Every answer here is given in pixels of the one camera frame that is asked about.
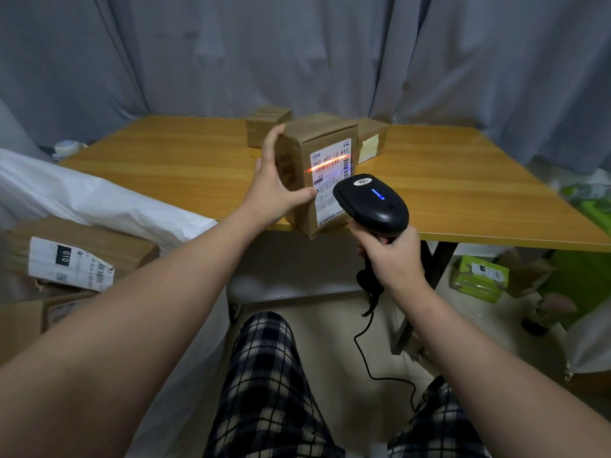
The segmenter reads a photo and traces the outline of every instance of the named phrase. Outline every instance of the red laser line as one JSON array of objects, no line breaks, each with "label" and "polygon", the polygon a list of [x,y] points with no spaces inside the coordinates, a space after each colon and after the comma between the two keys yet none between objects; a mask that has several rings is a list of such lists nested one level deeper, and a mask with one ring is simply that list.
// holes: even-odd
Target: red laser line
[{"label": "red laser line", "polygon": [[322,169],[324,167],[326,167],[327,165],[331,165],[332,163],[336,162],[336,161],[341,161],[342,159],[346,159],[347,157],[350,157],[350,154],[344,154],[343,156],[339,156],[339,157],[334,157],[333,159],[329,159],[326,162],[323,162],[321,164],[318,164],[316,167],[312,167],[311,169],[306,170],[305,172],[311,172],[314,169]]}]

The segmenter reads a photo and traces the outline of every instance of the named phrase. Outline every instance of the blue indicator light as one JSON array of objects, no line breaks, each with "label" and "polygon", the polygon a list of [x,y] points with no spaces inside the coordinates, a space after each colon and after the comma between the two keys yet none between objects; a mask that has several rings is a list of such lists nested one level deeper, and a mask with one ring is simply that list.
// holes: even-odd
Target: blue indicator light
[{"label": "blue indicator light", "polygon": [[373,191],[374,193],[376,193],[376,195],[382,199],[383,201],[386,199],[384,196],[382,196],[380,193],[378,193],[376,190],[374,190],[373,188],[371,188],[371,191]]}]

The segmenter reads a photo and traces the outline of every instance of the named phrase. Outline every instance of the black cable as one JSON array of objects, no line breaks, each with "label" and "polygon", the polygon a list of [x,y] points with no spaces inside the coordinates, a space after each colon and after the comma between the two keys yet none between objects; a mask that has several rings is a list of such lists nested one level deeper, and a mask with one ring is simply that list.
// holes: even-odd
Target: black cable
[{"label": "black cable", "polygon": [[371,322],[372,321],[373,321],[373,311],[371,311],[371,316],[369,317],[369,323],[367,323],[367,327],[365,329],[363,329],[363,331],[361,331],[360,333],[358,333],[355,336],[355,344],[356,344],[356,347],[359,349],[359,352],[361,353],[361,356],[363,357],[363,362],[365,363],[365,368],[367,369],[367,374],[374,381],[401,381],[401,382],[406,382],[407,384],[411,385],[412,386],[412,395],[409,398],[409,404],[411,405],[413,412],[416,413],[416,408],[414,407],[414,396],[416,395],[416,385],[413,382],[408,381],[407,379],[401,379],[400,377],[373,377],[371,375],[371,371],[369,371],[369,366],[367,365],[367,360],[365,360],[365,354],[361,350],[361,346],[359,346],[359,343],[356,341],[356,339],[360,338],[363,334],[365,334],[367,332],[367,330],[371,326]]}]

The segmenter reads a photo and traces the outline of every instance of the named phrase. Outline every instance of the hand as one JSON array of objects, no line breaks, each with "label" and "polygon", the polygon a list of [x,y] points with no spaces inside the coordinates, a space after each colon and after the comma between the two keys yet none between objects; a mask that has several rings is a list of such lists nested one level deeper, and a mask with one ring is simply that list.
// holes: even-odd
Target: hand
[{"label": "hand", "polygon": [[358,253],[369,257],[380,283],[394,293],[407,293],[408,297],[431,290],[420,262],[420,235],[409,226],[392,244],[383,244],[360,224],[352,220],[350,231],[359,242]]},{"label": "hand", "polygon": [[293,207],[310,202],[317,194],[316,188],[289,191],[282,185],[276,170],[274,146],[283,131],[284,125],[278,125],[265,137],[262,157],[256,160],[255,176],[242,202],[242,208],[249,211],[250,218],[262,230],[276,223]]}]

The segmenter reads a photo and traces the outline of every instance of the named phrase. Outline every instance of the yellow sticky note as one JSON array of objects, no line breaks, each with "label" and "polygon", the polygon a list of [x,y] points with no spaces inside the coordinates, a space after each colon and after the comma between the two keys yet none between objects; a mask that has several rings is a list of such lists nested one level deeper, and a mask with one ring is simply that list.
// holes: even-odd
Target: yellow sticky note
[{"label": "yellow sticky note", "polygon": [[371,138],[367,138],[363,142],[361,148],[361,154],[359,154],[359,163],[368,161],[372,157],[376,157],[378,153],[379,135],[374,135]]}]

